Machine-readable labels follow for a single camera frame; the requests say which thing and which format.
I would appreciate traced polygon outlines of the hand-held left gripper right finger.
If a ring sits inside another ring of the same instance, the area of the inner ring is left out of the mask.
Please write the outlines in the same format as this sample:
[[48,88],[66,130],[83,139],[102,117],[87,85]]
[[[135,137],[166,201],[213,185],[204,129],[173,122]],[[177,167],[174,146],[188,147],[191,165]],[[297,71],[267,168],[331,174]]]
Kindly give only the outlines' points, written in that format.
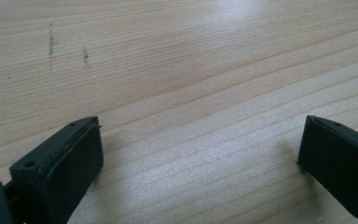
[[358,218],[358,132],[308,116],[297,163]]

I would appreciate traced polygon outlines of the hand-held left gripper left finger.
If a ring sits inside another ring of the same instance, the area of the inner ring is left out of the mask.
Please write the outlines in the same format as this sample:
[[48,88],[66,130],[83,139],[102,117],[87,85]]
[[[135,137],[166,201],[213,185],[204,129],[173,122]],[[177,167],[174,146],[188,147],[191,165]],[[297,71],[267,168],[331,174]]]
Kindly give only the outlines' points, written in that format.
[[26,224],[66,224],[103,167],[99,120],[64,126],[10,166]]

